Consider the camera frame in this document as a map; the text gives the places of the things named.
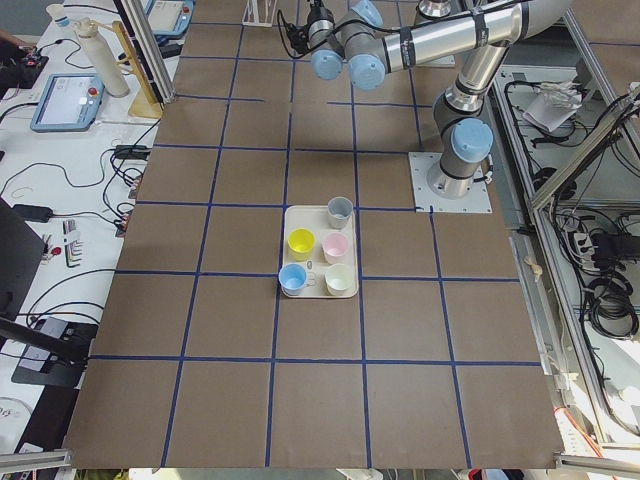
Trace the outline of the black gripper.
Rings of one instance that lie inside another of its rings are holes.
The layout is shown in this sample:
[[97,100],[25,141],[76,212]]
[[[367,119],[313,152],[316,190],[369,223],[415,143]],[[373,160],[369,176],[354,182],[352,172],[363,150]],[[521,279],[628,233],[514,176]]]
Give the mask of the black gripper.
[[310,11],[307,15],[308,23],[315,23],[321,20],[333,21],[333,13],[324,5],[322,0],[311,1],[309,5]]

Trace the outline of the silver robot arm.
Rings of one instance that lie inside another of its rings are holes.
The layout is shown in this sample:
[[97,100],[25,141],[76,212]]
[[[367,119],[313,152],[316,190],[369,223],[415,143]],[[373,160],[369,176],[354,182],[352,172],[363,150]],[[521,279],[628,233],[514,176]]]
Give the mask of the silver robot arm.
[[411,26],[386,30],[376,6],[360,1],[336,20],[320,1],[310,4],[307,22],[287,35],[301,55],[309,54],[316,75],[333,80],[348,70],[353,87],[371,91],[400,70],[449,55],[467,58],[452,85],[433,106],[443,142],[441,158],[427,175],[438,196],[459,199],[490,153],[493,134],[478,116],[509,48],[543,32],[569,9],[568,1],[490,1],[451,13],[446,1],[421,1]]
[[416,22],[443,19],[451,13],[451,10],[450,0],[420,0],[416,7]]

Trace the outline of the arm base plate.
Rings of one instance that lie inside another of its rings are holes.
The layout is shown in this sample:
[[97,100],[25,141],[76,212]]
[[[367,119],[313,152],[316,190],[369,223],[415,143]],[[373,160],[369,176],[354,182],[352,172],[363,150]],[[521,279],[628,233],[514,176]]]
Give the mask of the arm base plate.
[[425,213],[490,214],[492,212],[481,168],[472,178],[457,180],[441,169],[441,153],[408,154],[417,211]]

